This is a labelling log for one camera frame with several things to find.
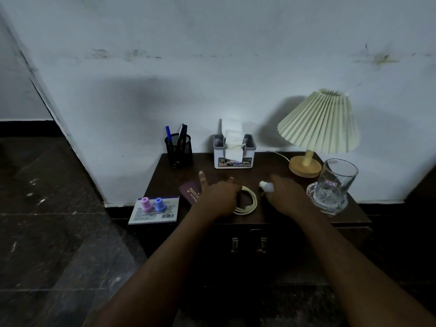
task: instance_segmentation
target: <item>black mesh pen cup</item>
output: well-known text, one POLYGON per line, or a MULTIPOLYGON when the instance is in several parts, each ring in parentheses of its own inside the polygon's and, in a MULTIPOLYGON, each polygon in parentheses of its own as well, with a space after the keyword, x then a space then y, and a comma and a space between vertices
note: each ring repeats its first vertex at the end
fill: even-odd
POLYGON ((178 139, 179 133, 171 134, 172 142, 168 142, 168 138, 165 138, 168 161, 170 162, 170 166, 175 169, 192 165, 191 137, 187 135, 185 142, 181 143, 179 146, 177 145, 178 139))

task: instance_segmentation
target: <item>tissue dispenser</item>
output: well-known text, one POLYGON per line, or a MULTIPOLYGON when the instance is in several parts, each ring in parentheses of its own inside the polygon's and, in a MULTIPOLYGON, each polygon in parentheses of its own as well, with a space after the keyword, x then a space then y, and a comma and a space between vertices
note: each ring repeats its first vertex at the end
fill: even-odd
POLYGON ((254 163, 254 151, 256 143, 251 134, 244 136, 244 154, 243 161, 237 162, 225 157, 224 136, 222 134, 214 135, 214 164, 215 169, 251 169, 254 163))

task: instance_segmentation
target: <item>person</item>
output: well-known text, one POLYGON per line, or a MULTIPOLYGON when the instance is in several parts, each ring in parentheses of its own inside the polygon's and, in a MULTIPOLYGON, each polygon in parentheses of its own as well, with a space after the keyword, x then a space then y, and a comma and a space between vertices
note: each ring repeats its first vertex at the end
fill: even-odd
MULTIPOLYGON (((189 267, 214 221, 236 207, 241 186, 231 178, 208 185, 166 241, 99 313, 96 327, 171 326, 189 267)), ((436 326, 419 302, 348 242, 292 179, 272 175, 266 198, 302 229, 320 260, 350 326, 436 326)))

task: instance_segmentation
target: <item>blue pen cap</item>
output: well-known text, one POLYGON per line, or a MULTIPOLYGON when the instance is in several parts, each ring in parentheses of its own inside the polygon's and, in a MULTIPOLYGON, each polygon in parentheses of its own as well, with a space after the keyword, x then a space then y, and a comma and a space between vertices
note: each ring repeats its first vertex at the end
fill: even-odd
POLYGON ((154 203, 156 211, 164 211, 166 209, 165 202, 161 198, 156 198, 154 203))

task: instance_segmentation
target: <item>wall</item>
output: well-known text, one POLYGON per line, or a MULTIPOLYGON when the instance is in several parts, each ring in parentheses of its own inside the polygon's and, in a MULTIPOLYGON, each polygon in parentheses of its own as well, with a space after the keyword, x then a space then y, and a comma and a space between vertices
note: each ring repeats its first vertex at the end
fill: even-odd
POLYGON ((0 30, 0 121, 52 120, 20 60, 0 30))
POLYGON ((298 149, 275 126, 321 87, 349 93, 360 123, 340 156, 356 200, 402 200, 436 161, 434 0, 0 2, 108 204, 144 193, 165 125, 188 124, 194 152, 225 115, 261 151, 298 149))

